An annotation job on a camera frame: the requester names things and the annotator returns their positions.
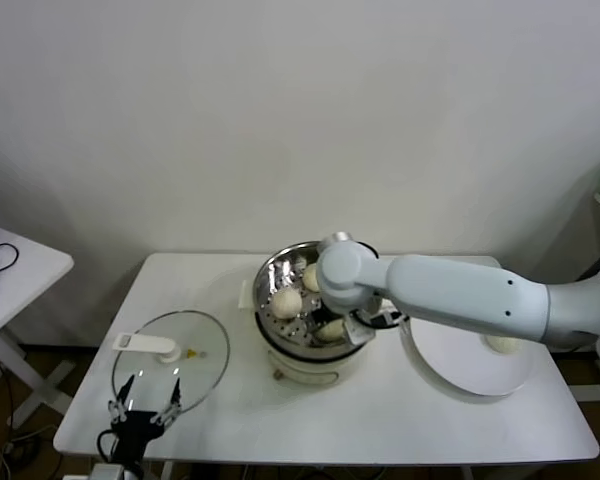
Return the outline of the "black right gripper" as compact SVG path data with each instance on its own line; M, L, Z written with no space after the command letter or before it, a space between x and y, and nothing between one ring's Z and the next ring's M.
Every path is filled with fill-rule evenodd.
M332 312L328 308L320 308L311 313L311 318L316 326L324 326L332 321L339 320L341 315ZM285 325L285 339L293 343L310 343L313 323L303 319L290 321ZM353 314L346 316L346 337L352 345L364 345L373 340L375 336L375 330L365 326Z

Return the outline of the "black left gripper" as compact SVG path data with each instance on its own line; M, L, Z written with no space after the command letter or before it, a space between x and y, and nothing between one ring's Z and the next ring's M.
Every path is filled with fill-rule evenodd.
M131 375L114 400L108 402L111 429L117 438L113 461L141 461L150 442L163 435L162 425L172 425L181 413L180 379L176 380L167 405L157 414L153 411L127 412L126 400L135 376Z

